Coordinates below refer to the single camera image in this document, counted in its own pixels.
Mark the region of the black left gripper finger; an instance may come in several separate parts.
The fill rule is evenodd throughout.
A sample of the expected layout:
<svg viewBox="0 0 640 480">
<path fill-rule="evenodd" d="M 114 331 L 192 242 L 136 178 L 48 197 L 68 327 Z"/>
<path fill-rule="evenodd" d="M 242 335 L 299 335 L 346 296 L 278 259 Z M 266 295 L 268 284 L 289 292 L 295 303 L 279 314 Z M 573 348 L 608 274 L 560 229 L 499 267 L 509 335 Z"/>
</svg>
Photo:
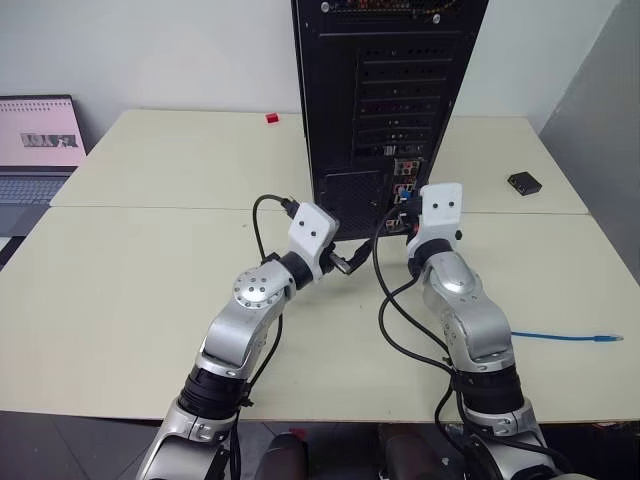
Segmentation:
<svg viewBox="0 0 640 480">
<path fill-rule="evenodd" d="M 373 240 L 368 239 L 362 243 L 354 252 L 352 257 L 347 260 L 348 273 L 352 274 L 358 270 L 369 258 L 373 249 Z"/>
</svg>

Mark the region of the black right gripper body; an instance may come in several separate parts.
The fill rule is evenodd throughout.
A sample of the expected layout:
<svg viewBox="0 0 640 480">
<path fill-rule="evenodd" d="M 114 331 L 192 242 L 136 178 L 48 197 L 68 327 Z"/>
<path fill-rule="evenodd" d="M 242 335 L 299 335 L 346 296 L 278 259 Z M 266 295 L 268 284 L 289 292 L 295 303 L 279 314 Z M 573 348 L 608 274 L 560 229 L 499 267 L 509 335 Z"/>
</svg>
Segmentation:
<svg viewBox="0 0 640 480">
<path fill-rule="evenodd" d="M 403 200 L 399 205 L 399 228 L 402 232 L 415 231 L 419 227 L 422 214 L 422 197 L 412 197 Z"/>
</svg>

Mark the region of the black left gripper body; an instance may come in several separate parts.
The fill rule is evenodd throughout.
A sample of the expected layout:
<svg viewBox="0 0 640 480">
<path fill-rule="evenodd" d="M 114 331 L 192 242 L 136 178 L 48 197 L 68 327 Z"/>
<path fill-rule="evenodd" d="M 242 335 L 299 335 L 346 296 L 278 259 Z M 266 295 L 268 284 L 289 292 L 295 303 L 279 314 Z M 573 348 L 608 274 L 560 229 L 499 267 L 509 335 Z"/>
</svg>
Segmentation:
<svg viewBox="0 0 640 480">
<path fill-rule="evenodd" d="M 332 270 L 337 269 L 342 274 L 350 275 L 352 266 L 348 260 L 334 252 L 336 245 L 330 243 L 320 256 L 320 268 L 323 274 L 328 274 Z"/>
</svg>

